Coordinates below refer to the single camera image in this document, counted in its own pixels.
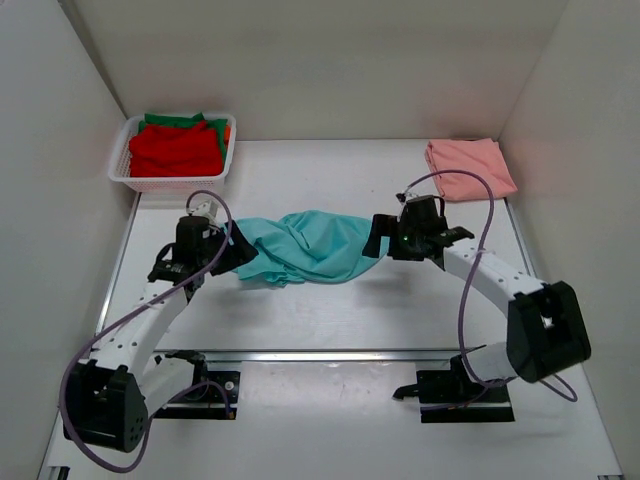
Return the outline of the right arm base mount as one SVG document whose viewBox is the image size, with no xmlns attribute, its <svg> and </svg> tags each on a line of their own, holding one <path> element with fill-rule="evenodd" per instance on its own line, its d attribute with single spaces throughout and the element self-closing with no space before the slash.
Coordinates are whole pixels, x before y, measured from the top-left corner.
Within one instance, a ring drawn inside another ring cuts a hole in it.
<svg viewBox="0 0 640 480">
<path fill-rule="evenodd" d="M 447 369 L 418 370 L 413 384 L 398 387 L 396 401 L 417 399 L 422 424 L 511 423 L 515 415 L 506 386 L 471 381 L 460 356 Z"/>
</svg>

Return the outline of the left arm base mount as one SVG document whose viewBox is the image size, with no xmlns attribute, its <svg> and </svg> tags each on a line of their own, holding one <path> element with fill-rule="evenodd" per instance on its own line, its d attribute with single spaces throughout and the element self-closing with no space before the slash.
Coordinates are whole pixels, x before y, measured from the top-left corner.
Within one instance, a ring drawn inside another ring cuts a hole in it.
<svg viewBox="0 0 640 480">
<path fill-rule="evenodd" d="M 154 357 L 156 367 L 188 365 L 190 391 L 174 398 L 153 413 L 158 419 L 235 420 L 241 386 L 238 367 L 221 366 L 202 352 L 173 350 Z"/>
</svg>

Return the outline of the teal t shirt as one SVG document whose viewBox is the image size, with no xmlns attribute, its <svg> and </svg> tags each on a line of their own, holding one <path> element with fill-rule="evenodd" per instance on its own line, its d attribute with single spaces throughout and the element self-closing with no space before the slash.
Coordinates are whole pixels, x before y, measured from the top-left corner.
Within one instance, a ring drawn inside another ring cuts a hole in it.
<svg viewBox="0 0 640 480">
<path fill-rule="evenodd" d="M 378 255 L 362 254 L 372 226 L 363 217 L 307 210 L 279 220 L 243 218 L 236 224 L 258 251 L 256 258 L 236 269 L 241 281 L 275 287 L 340 284 L 364 274 L 388 253 L 389 241 L 383 239 Z"/>
</svg>

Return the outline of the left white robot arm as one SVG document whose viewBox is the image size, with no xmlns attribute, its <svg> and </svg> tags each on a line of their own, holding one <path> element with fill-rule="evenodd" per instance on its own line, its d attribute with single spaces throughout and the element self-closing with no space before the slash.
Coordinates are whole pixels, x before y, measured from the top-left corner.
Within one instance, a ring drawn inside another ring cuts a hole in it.
<svg viewBox="0 0 640 480">
<path fill-rule="evenodd" d="M 207 275 L 235 270 L 257 254 L 235 221 L 216 226 L 205 216 L 181 217 L 174 241 L 155 258 L 138 306 L 67 373 L 61 408 L 66 437 L 129 453 L 173 397 L 203 395 L 209 385 L 203 355 L 158 355 L 156 347 Z"/>
</svg>

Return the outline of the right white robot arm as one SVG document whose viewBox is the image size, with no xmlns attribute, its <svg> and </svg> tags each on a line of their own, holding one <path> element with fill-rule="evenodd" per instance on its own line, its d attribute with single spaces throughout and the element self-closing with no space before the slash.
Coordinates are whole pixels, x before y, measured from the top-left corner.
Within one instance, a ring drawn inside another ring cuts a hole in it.
<svg viewBox="0 0 640 480">
<path fill-rule="evenodd" d="M 575 290 L 517 270 L 486 250 L 464 227 L 449 226 L 444 202 L 433 195 L 404 202 L 398 215 L 376 214 L 366 257 L 381 246 L 397 261 L 429 260 L 464 280 L 506 318 L 506 339 L 475 351 L 460 349 L 448 376 L 449 391 L 471 400 L 484 386 L 520 378 L 537 383 L 589 360 L 592 347 Z"/>
</svg>

